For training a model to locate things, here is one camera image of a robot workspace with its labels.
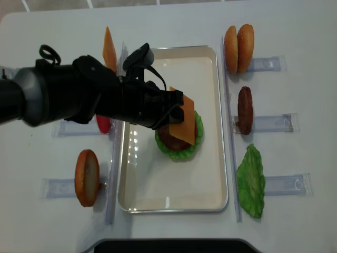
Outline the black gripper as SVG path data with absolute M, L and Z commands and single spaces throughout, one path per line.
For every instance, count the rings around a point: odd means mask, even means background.
M 184 121 L 184 94 L 160 90 L 153 82 L 124 82 L 117 91 L 115 118 L 157 129 Z

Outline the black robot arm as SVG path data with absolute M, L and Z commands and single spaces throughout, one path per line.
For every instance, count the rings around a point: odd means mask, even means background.
M 62 65 L 48 45 L 39 53 L 34 67 L 20 69 L 12 79 L 2 77 L 2 123 L 22 120 L 37 127 L 63 119 L 87 124 L 100 115 L 155 130 L 185 120 L 181 91 L 161 90 L 144 80 L 145 70 L 154 72 L 148 44 L 126 58 L 125 76 L 90 55 Z

